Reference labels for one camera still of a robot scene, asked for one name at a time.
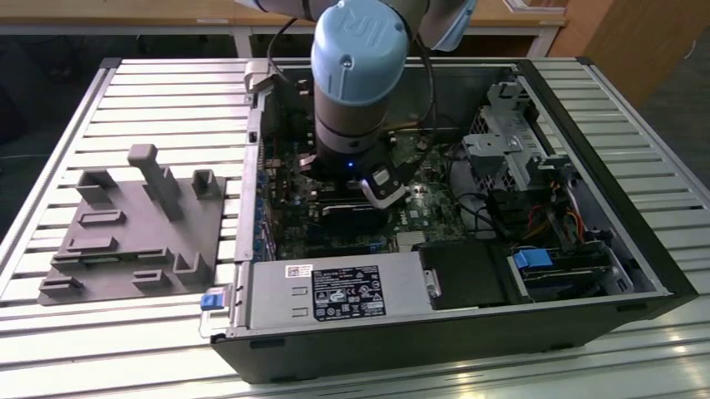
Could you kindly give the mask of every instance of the white table leg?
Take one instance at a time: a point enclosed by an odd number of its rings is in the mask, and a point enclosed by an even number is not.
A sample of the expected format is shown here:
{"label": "white table leg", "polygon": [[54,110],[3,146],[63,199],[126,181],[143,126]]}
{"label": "white table leg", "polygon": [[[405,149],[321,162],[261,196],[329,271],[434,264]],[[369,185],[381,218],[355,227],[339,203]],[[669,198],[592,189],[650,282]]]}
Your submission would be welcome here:
{"label": "white table leg", "polygon": [[560,27],[542,27],[540,34],[536,36],[533,45],[529,50],[529,58],[542,58],[548,56],[548,52],[553,47],[553,42],[556,41],[557,32]]}
{"label": "white table leg", "polygon": [[233,28],[234,45],[237,46],[237,55],[239,58],[253,58],[253,43],[250,37],[253,36],[251,27]]}

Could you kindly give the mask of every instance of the white sticker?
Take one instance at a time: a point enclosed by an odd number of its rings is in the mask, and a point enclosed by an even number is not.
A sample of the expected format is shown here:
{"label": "white sticker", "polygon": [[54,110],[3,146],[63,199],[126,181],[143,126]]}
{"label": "white sticker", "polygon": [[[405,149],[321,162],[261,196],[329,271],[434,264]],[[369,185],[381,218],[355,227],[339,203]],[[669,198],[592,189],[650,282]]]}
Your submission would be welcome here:
{"label": "white sticker", "polygon": [[198,23],[206,23],[210,25],[221,24],[227,25],[230,23],[229,19],[217,19],[217,18],[206,18],[206,19],[198,19]]}
{"label": "white sticker", "polygon": [[286,266],[286,278],[311,277],[311,264],[289,264]]}

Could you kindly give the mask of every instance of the blue latch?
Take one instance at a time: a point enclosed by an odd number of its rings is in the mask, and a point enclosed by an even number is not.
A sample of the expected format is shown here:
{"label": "blue latch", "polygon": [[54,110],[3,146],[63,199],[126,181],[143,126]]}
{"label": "blue latch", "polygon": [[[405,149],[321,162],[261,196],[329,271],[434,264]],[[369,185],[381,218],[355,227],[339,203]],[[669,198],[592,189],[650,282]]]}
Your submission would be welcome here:
{"label": "blue latch", "polygon": [[225,293],[206,293],[201,300],[201,309],[221,310],[225,308]]}
{"label": "blue latch", "polygon": [[513,255],[518,268],[546,268],[553,266],[548,249],[522,249]]}

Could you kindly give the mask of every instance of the motherboard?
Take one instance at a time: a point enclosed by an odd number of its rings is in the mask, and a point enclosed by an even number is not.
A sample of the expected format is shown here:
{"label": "motherboard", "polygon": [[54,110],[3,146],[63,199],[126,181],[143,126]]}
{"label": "motherboard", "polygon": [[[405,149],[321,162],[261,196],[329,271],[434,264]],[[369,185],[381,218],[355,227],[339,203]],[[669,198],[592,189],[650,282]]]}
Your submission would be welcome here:
{"label": "motherboard", "polygon": [[466,236],[445,148],[426,151],[429,141],[417,131],[393,132],[386,139],[397,165],[426,154],[408,195],[389,209],[371,207],[357,180],[321,182],[297,172],[307,142],[265,144],[270,190],[262,195],[273,210],[277,259],[409,252],[424,242]]}

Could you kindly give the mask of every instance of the wooden cabinet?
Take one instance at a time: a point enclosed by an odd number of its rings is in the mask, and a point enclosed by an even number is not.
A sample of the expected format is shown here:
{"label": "wooden cabinet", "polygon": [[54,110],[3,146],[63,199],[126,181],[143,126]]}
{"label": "wooden cabinet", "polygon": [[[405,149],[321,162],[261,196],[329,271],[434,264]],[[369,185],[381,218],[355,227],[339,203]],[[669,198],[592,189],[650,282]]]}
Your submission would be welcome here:
{"label": "wooden cabinet", "polygon": [[640,106],[710,24],[709,0],[569,0],[550,57],[592,58]]}

